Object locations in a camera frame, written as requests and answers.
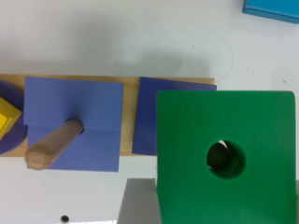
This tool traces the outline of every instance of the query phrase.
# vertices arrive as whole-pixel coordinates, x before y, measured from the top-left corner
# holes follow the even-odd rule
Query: blue square block
[[[245,0],[243,12],[279,21],[299,23],[299,0]]]
[[[217,86],[202,83],[141,77],[135,120],[133,153],[157,155],[157,93],[159,91],[215,91]]]
[[[122,83],[27,77],[28,146],[68,119],[79,119],[84,132],[48,169],[118,172],[122,93]]]

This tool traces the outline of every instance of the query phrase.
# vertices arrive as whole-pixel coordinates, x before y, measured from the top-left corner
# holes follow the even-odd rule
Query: hole in green block
[[[207,153],[206,161],[210,171],[223,179],[239,176],[246,166],[241,146],[228,140],[220,140],[213,144]]]

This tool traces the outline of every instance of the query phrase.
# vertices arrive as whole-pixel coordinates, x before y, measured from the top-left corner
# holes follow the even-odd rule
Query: wooden base board
[[[123,105],[121,122],[121,156],[133,156],[132,145],[135,128],[135,113],[138,98],[139,77],[88,77],[88,76],[46,76],[46,75],[0,75],[0,79],[15,85],[20,91],[24,91],[26,77],[52,77],[68,78],[90,81],[106,81],[123,83]],[[161,77],[163,79],[189,81],[195,83],[214,84],[214,78],[197,77]],[[2,157],[23,157],[27,150],[28,141],[25,141],[16,149]]]

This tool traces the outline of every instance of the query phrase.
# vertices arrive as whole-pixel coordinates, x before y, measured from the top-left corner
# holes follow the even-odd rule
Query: green wooden block
[[[163,224],[295,224],[293,94],[160,92],[158,195]]]

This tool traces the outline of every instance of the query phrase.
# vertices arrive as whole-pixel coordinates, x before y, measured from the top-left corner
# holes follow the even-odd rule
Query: wooden peg
[[[31,145],[25,154],[27,165],[34,170],[48,168],[83,131],[77,119],[68,120],[63,126]]]

